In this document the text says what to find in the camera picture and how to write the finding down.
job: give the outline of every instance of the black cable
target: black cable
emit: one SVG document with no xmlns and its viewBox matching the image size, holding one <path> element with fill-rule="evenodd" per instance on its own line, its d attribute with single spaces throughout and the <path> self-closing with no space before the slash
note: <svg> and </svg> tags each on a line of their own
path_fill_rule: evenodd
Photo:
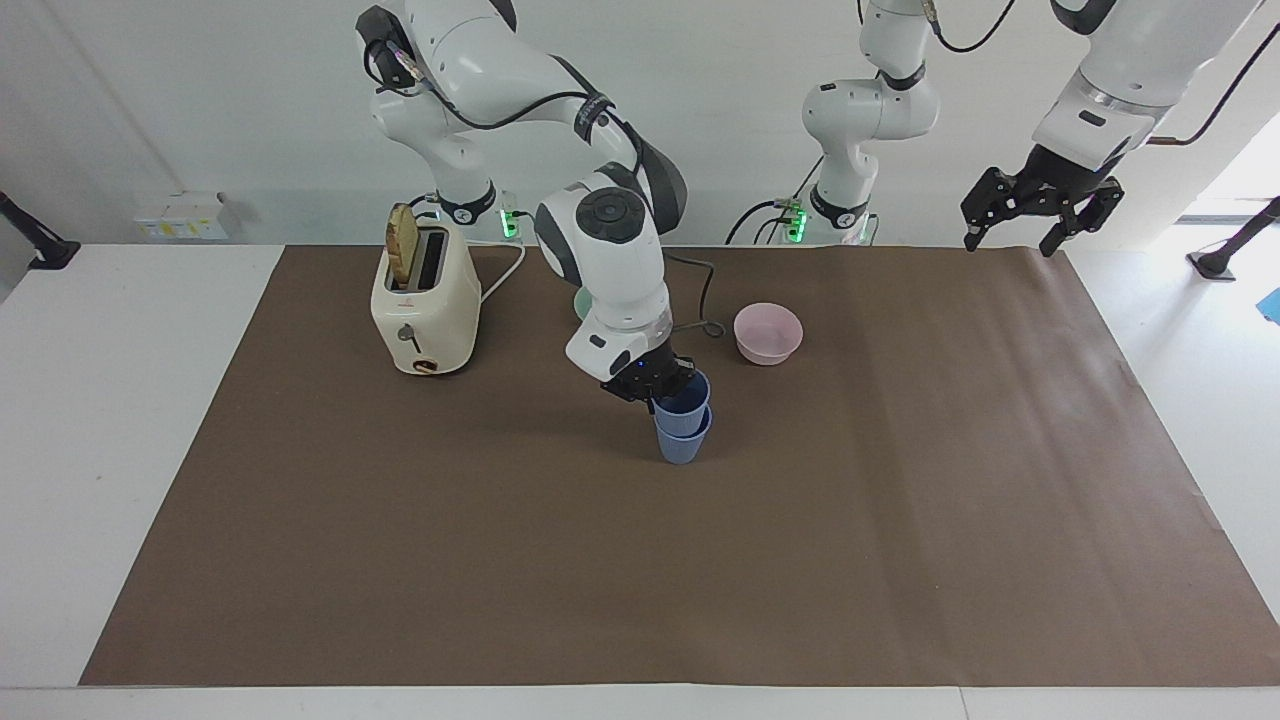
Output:
<svg viewBox="0 0 1280 720">
<path fill-rule="evenodd" d="M 666 250 L 663 250 L 662 254 L 666 255 L 667 259 L 675 260 L 676 263 L 681 263 L 684 265 L 692 265 L 695 268 L 704 268 L 707 270 L 707 281 L 703 283 L 703 293 L 701 297 L 698 299 L 698 322 L 689 323 L 685 325 L 677 325 L 672 332 L 678 333 L 684 331 L 691 331 L 694 328 L 701 328 L 703 332 L 707 333 L 707 337 L 710 338 L 724 337 L 724 334 L 728 333 L 728 328 L 726 328 L 723 323 L 707 319 L 707 293 L 710 292 L 712 281 L 716 279 L 716 264 L 708 263 L 705 260 L 694 260 L 692 258 L 681 258 L 680 255 L 675 255 Z"/>
<path fill-rule="evenodd" d="M 1258 49 L 1253 51 L 1253 55 L 1249 58 L 1249 61 L 1244 63 L 1244 67 L 1240 68 L 1240 72 L 1235 76 L 1235 79 L 1231 82 L 1231 86 L 1228 87 L 1226 92 L 1222 94 L 1222 99 L 1217 101 L 1217 106 L 1213 108 L 1212 113 L 1210 113 L 1208 119 L 1204 120 L 1204 124 L 1201 126 L 1201 129 L 1196 131 L 1196 135 L 1188 137 L 1187 140 L 1178 140 L 1176 137 L 1167 137 L 1167 136 L 1152 137 L 1151 140 L 1147 141 L 1147 145 L 1161 145 L 1166 147 L 1187 147 L 1188 145 L 1204 137 L 1204 133 L 1208 132 L 1208 128 L 1211 128 L 1213 126 L 1213 122 L 1217 120 L 1217 117 L 1222 114 L 1222 109 L 1226 108 L 1228 101 L 1231 100 L 1233 95 L 1235 95 L 1235 90 L 1240 87 L 1242 82 L 1244 82 L 1244 77 L 1248 76 L 1249 70 L 1253 69 L 1253 64 L 1258 61 L 1258 58 L 1261 58 L 1263 53 L 1266 53 L 1267 46 L 1271 45 L 1271 41 L 1276 38 L 1277 33 L 1280 33 L 1280 23 L 1276 23 L 1276 27 L 1271 28 L 1271 33 L 1267 35 L 1267 37 L 1262 41 L 1262 44 L 1258 45 Z"/>
<path fill-rule="evenodd" d="M 777 219 L 764 220 L 763 223 L 760 223 L 760 229 L 755 231 L 755 240 L 751 241 L 751 245 L 760 243 L 760 236 L 764 234 L 764 228 L 769 225 L 782 225 L 782 224 L 786 224 L 786 220 L 777 220 Z M 769 242 L 767 242 L 765 245 L 773 245 L 773 233 L 769 233 Z"/>
<path fill-rule="evenodd" d="M 809 184 L 809 181 L 813 179 L 813 176 L 817 174 L 818 168 L 822 167 L 822 161 L 826 160 L 826 159 L 827 159 L 827 156 L 823 155 L 822 158 L 818 158 L 817 163 L 813 164 L 813 168 L 809 169 L 809 174 L 805 176 L 803 181 L 800 181 L 800 187 L 797 187 L 796 191 L 791 193 L 791 200 L 792 201 L 800 199 L 800 193 L 804 192 L 804 186 Z M 782 220 L 786 220 L 786 219 L 787 219 L 787 210 L 783 208 L 783 210 L 781 213 L 778 213 L 778 224 L 781 224 Z M 778 231 L 778 225 L 773 225 L 773 229 L 769 232 L 769 241 L 765 242 L 764 245 L 773 245 L 773 236 L 774 236 L 774 233 L 777 233 L 777 231 Z"/>
<path fill-rule="evenodd" d="M 390 53 L 390 49 L 387 47 L 387 41 L 383 40 L 383 38 L 380 38 L 380 37 L 375 37 L 375 38 L 372 38 L 372 40 L 370 40 L 369 42 L 365 44 L 365 74 L 369 76 L 369 79 L 374 81 L 378 85 L 378 87 L 380 87 L 383 90 L 387 90 L 389 92 L 394 92 L 396 95 L 399 95 L 401 97 L 416 97 L 416 95 L 410 95 L 408 92 L 404 92 L 403 90 L 399 90 L 398 87 L 392 87 L 392 86 L 387 85 L 387 82 L 383 81 L 383 78 L 380 78 L 380 77 L 378 77 L 378 76 L 374 74 L 374 68 L 370 67 L 369 61 L 374 59 L 372 50 L 374 50 L 375 45 L 381 45 L 383 46 L 381 53 Z"/>
<path fill-rule="evenodd" d="M 1000 29 L 1000 26 L 1005 24 L 1005 18 L 1009 17 L 1009 12 L 1014 9 L 1014 4 L 1016 4 L 1016 3 L 1018 3 L 1018 0 L 1009 0 L 1009 4 L 1005 5 L 1005 10 L 1002 13 L 1000 13 L 1000 17 L 996 19 L 996 24 L 991 26 L 991 29 L 987 31 L 987 35 L 982 36 L 982 40 L 979 40 L 978 42 L 974 42 L 973 45 L 970 45 L 968 47 L 956 47 L 955 45 L 951 45 L 951 42 L 947 41 L 946 36 L 942 35 L 942 22 L 941 20 L 936 19 L 936 20 L 932 20 L 929 24 L 933 26 L 933 35 L 936 35 L 938 37 L 938 42 L 941 42 L 943 47 L 946 47 L 947 50 L 950 50 L 952 53 L 963 55 L 965 53 L 973 53 L 974 50 L 977 50 L 977 49 L 982 47 L 983 45 L 986 45 L 988 40 L 991 40 L 992 37 L 995 37 L 996 31 Z"/>
<path fill-rule="evenodd" d="M 746 224 L 746 220 L 749 220 L 751 215 L 764 210 L 765 208 L 773 208 L 773 201 L 765 200 L 764 202 L 758 202 L 753 205 L 750 210 L 742 213 L 742 217 L 733 223 L 733 229 L 728 231 L 728 237 L 724 238 L 724 245 L 733 245 L 733 236 L 737 234 L 737 231 L 742 229 L 742 225 Z"/>
<path fill-rule="evenodd" d="M 369 76 L 369 78 L 372 79 L 375 83 L 378 83 L 378 86 L 381 87 L 383 90 L 388 90 L 390 92 L 394 92 L 396 95 L 399 95 L 401 97 L 415 97 L 415 95 L 410 95 L 408 92 L 403 92 L 403 91 L 401 91 L 401 90 L 398 90 L 396 87 L 392 87 L 392 86 L 387 85 L 381 78 L 379 78 L 378 76 L 374 74 L 374 70 L 370 67 L 370 60 L 374 58 L 374 47 L 378 46 L 378 45 L 381 45 L 380 53 L 389 53 L 390 51 L 390 49 L 387 47 L 387 41 L 385 40 L 381 40 L 381 38 L 378 38 L 378 37 L 375 37 L 374 40 L 370 40 L 365 45 L 365 74 Z M 511 115 L 508 115 L 508 117 L 506 117 L 506 118 L 503 118 L 503 119 L 500 119 L 500 120 L 498 120 L 495 123 L 479 123 L 479 122 L 475 122 L 471 118 L 467 118 L 466 115 L 463 115 L 462 111 L 458 110 L 457 105 L 454 105 L 448 97 L 445 97 L 439 91 L 439 88 L 436 88 L 434 85 L 422 83 L 422 87 L 425 87 L 428 92 L 430 92 L 431 95 L 434 95 L 435 99 L 439 100 L 442 105 L 444 105 L 444 109 L 448 110 L 451 115 L 453 115 L 454 118 L 457 118 L 458 122 L 461 122 L 462 124 L 467 126 L 471 129 L 480 129 L 480 131 L 493 131 L 493 129 L 504 128 L 504 127 L 507 127 L 507 126 L 509 126 L 509 124 L 520 120 L 521 118 L 529 115 L 534 110 L 538 110 L 539 108 L 543 108 L 544 105 L 548 105 L 548 104 L 554 102 L 557 100 L 564 100 L 564 99 L 591 100 L 591 95 L 589 95 L 589 94 L 586 94 L 584 91 L 566 90 L 566 91 L 554 92 L 552 95 L 548 95 L 545 97 L 535 100 L 534 102 L 526 105 L 524 109 L 521 109 L 521 110 L 518 110 L 518 111 L 516 111 L 516 113 L 513 113 L 513 114 L 511 114 Z M 631 169 L 631 174 L 640 174 L 640 168 L 641 168 L 641 165 L 644 165 L 644 140 L 640 137 L 640 133 L 636 132 L 636 129 L 631 126 L 631 123 L 622 122 L 622 118 L 618 118 L 618 115 L 614 114 L 613 110 L 605 109 L 604 114 L 608 115 L 608 118 L 612 119 L 613 122 L 618 123 L 618 127 L 621 127 L 622 132 L 626 133 L 627 140 L 631 141 L 631 146 L 635 147 L 635 151 L 636 151 L 636 164 L 635 164 L 635 168 Z"/>
</svg>

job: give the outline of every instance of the circular button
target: circular button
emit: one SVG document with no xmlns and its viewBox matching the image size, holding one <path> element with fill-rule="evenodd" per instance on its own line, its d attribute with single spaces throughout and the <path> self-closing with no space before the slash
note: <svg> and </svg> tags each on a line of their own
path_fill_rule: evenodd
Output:
<svg viewBox="0 0 1280 720">
<path fill-rule="evenodd" d="M 641 197 L 621 187 L 589 193 L 577 206 L 577 227 L 588 236 L 626 245 L 644 231 L 645 205 Z"/>
<path fill-rule="evenodd" d="M 627 208 L 618 197 L 604 197 L 595 204 L 595 217 L 602 223 L 616 223 L 626 214 Z"/>
</svg>

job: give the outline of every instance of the bread slice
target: bread slice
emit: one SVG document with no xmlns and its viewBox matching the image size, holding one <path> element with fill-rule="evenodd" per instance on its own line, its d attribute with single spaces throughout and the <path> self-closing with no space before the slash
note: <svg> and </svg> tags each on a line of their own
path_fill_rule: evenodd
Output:
<svg viewBox="0 0 1280 720">
<path fill-rule="evenodd" d="M 408 286 L 416 251 L 417 218 L 413 217 L 413 209 L 403 204 L 396 205 L 387 220 L 387 255 L 390 256 L 392 274 L 399 287 Z"/>
</svg>

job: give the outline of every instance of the white table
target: white table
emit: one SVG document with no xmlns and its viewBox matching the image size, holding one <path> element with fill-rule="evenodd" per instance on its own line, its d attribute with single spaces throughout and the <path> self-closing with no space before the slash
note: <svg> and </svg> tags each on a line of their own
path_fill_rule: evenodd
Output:
<svg viewBox="0 0 1280 720">
<path fill-rule="evenodd" d="M 1071 258 L 1275 612 L 1280 327 L 1254 309 L 1280 284 L 1268 234 L 1234 286 L 1194 279 L 1174 247 L 1203 234 Z M 0 717 L 1280 717 L 1280 688 L 77 689 L 279 255 L 87 246 L 0 305 Z"/>
</svg>

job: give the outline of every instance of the pink bowl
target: pink bowl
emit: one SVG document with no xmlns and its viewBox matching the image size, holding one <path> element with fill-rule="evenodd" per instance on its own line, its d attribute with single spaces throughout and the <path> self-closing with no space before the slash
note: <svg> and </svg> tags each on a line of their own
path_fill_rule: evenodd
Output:
<svg viewBox="0 0 1280 720">
<path fill-rule="evenodd" d="M 804 340 L 804 325 L 795 313 L 772 302 L 748 305 L 733 319 L 737 350 L 756 365 L 780 365 Z"/>
</svg>

